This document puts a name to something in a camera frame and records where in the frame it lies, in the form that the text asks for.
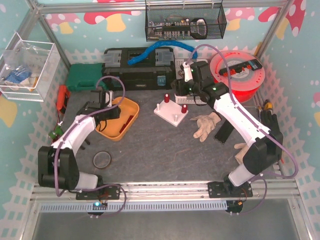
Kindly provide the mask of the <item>red large spring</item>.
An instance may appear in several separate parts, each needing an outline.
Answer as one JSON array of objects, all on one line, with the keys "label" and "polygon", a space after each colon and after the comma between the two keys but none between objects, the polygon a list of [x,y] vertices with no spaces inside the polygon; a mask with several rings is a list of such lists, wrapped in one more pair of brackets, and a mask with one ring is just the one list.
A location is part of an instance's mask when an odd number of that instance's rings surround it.
[{"label": "red large spring", "polygon": [[183,104],[181,107],[181,113],[186,114],[188,111],[188,106],[186,104]]}]

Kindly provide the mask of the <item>beige work glove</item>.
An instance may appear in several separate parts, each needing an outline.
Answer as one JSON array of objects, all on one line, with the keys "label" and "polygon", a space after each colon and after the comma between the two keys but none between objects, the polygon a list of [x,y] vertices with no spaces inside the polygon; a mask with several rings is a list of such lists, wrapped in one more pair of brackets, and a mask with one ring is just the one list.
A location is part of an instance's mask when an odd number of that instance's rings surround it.
[{"label": "beige work glove", "polygon": [[193,134],[195,139],[199,139],[203,143],[208,135],[216,128],[217,124],[221,121],[219,115],[211,112],[209,115],[198,115],[190,119],[196,121],[198,130]]}]

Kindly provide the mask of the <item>black aluminium extrusion block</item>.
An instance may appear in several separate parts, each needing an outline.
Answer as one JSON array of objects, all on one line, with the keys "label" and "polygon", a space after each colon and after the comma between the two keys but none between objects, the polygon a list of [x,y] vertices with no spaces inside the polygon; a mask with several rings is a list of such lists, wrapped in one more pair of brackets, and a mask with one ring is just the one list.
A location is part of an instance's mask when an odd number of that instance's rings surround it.
[{"label": "black aluminium extrusion block", "polygon": [[224,144],[234,129],[234,126],[228,120],[225,120],[220,129],[215,134],[214,139],[221,144]]}]

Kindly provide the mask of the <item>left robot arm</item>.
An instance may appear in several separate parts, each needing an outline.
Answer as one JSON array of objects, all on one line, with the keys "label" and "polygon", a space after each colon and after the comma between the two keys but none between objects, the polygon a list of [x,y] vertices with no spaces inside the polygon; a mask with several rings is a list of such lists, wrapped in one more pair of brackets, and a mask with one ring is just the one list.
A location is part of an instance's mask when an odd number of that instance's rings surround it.
[{"label": "left robot arm", "polygon": [[54,188],[56,195],[64,191],[95,190],[99,176],[81,172],[76,154],[87,137],[102,121],[120,117],[118,104],[112,104],[112,90],[92,90],[90,100],[76,113],[65,133],[50,146],[38,150],[38,183],[42,187]]}]

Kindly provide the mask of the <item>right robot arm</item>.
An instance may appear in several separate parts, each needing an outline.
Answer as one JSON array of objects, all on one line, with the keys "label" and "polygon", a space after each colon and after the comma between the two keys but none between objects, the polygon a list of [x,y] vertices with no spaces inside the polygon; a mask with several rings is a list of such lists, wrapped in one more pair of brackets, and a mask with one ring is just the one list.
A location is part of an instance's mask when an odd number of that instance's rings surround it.
[{"label": "right robot arm", "polygon": [[281,159],[283,135],[277,125],[261,123],[253,117],[225,83],[214,81],[207,62],[185,61],[180,69],[183,77],[172,82],[174,91],[182,96],[192,94],[200,97],[237,130],[248,146],[242,163],[228,174],[233,186],[241,186]]}]

